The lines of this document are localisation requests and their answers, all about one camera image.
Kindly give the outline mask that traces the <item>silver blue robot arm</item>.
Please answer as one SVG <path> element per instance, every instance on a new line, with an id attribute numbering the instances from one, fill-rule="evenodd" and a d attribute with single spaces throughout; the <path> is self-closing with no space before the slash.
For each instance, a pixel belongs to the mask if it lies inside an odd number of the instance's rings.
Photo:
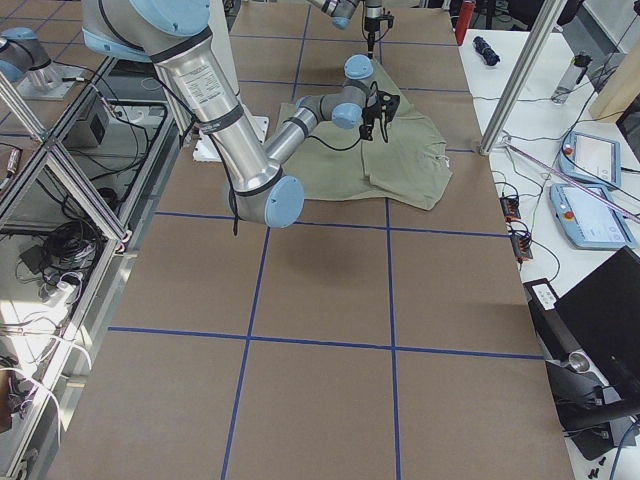
<path id="1" fill-rule="evenodd" d="M 150 62 L 171 81 L 185 110 L 221 157 L 229 183 L 228 202 L 236 220 L 285 228 L 304 205 L 300 180 L 284 163 L 322 122 L 357 128 L 372 138 L 376 122 L 387 124 L 400 99 L 382 91 L 370 58 L 353 55 L 344 65 L 345 82 L 336 94 L 301 99 L 278 132 L 260 142 L 234 86 L 215 57 L 213 42 L 228 30 L 213 32 L 210 1 L 85 1 L 86 46 L 106 56 Z"/>
<path id="2" fill-rule="evenodd" d="M 308 3 L 331 18 L 332 24 L 345 30 L 350 24 L 354 13 L 363 4 L 361 30 L 367 43 L 367 56 L 374 58 L 376 43 L 383 37 L 381 24 L 393 27 L 394 16 L 388 12 L 382 1 L 375 0 L 309 0 Z"/>

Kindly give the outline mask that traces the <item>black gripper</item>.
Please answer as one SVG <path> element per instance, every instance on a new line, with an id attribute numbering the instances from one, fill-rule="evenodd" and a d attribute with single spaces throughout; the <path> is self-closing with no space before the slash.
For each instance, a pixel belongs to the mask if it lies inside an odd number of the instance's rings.
<path id="1" fill-rule="evenodd" d="M 373 140 L 373 129 L 375 126 L 375 121 L 378 120 L 380 123 L 380 129 L 382 133 L 387 132 L 387 125 L 382 124 L 379 119 L 375 117 L 375 102 L 371 106 L 367 106 L 362 111 L 362 124 L 360 125 L 360 138 L 364 141 L 372 141 Z"/>
<path id="2" fill-rule="evenodd" d="M 383 16 L 383 7 L 381 5 L 364 7 L 363 28 L 367 38 L 367 56 L 369 59 L 374 57 L 374 42 L 380 31 L 380 23 Z"/>

